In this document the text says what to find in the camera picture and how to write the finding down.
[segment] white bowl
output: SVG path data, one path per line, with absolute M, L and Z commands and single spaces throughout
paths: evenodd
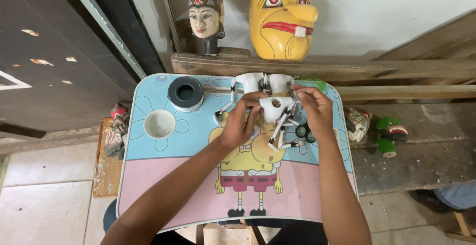
M 152 111 L 144 120 L 144 130 L 154 139 L 163 139 L 172 134 L 177 122 L 174 114 L 169 110 L 158 109 Z

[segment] tape roll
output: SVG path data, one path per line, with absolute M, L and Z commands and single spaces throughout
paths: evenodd
M 192 112 L 202 105 L 203 88 L 195 78 L 180 77 L 170 83 L 167 98 L 178 111 Z

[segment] scissors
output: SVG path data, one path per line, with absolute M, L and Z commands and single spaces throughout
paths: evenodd
M 307 125 L 307 121 L 305 124 L 296 127 L 296 135 L 299 138 L 305 138 L 306 141 L 309 143 L 314 143 L 316 141 L 316 139 L 312 135 L 311 129 Z

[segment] lap desk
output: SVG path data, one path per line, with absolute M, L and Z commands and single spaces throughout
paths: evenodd
M 205 92 L 202 105 L 188 113 L 177 111 L 172 106 L 167 99 L 167 91 L 170 83 L 181 76 L 185 75 L 151 75 L 143 79 L 136 88 L 116 207 L 118 216 L 157 181 L 203 149 L 221 131 L 218 128 L 224 126 L 223 121 L 217 126 L 213 114 L 230 101 L 229 94 Z M 231 83 L 231 77 L 191 77 L 196 78 L 204 89 L 221 87 L 229 90 Z M 295 83 L 312 86 L 309 81 L 296 80 Z M 236 87 L 235 102 L 242 95 L 238 90 L 241 84 L 236 83 Z M 323 93 L 333 101 L 333 125 L 338 132 L 342 160 L 349 181 L 357 193 L 340 96 L 328 84 Z M 229 107 L 222 116 L 226 117 L 233 107 Z M 176 121 L 172 134 L 164 139 L 153 139 L 144 130 L 146 116 L 158 109 L 170 111 Z M 295 120 L 300 124 L 307 121 L 306 112 L 300 103 L 295 109 Z M 229 163 L 219 164 L 161 232 L 193 224 L 229 220 L 229 217 L 321 222 L 317 143 L 306 142 L 304 146 L 272 152 L 267 141 L 263 141 L 266 138 L 269 140 L 274 131 L 267 127 L 269 128 L 259 122 L 255 124 L 251 139 L 239 147 L 239 154 L 243 159 L 239 164 L 240 168 L 222 170 L 220 166 L 227 169 L 226 165 Z M 299 139 L 295 129 L 295 126 L 286 127 L 286 143 Z

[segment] wooden puppet head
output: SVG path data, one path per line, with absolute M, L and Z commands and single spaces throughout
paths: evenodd
M 207 38 L 225 37 L 223 0 L 188 0 L 188 16 L 195 36 Z
M 311 0 L 250 0 L 249 30 L 258 56 L 302 60 L 309 52 L 318 10 Z

